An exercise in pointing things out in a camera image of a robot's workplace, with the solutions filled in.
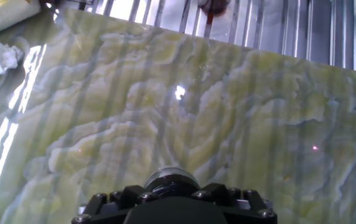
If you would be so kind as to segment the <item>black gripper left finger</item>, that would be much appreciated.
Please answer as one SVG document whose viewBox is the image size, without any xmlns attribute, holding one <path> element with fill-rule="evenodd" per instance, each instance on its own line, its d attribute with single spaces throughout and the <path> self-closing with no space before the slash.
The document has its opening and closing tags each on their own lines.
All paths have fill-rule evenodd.
<svg viewBox="0 0 356 224">
<path fill-rule="evenodd" d="M 130 212 L 138 205 L 152 202 L 158 195 L 140 185 L 130 185 L 110 194 L 95 194 L 79 208 L 80 213 L 71 224 L 126 223 Z"/>
</svg>

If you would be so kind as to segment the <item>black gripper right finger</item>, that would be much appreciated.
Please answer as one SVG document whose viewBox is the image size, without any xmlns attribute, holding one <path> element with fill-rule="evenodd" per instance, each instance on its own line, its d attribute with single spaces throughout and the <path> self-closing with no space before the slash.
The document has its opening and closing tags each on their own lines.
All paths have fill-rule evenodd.
<svg viewBox="0 0 356 224">
<path fill-rule="evenodd" d="M 277 224 L 278 215 L 253 189 L 228 188 L 211 183 L 192 193 L 192 198 L 211 203 L 227 223 Z"/>
</svg>

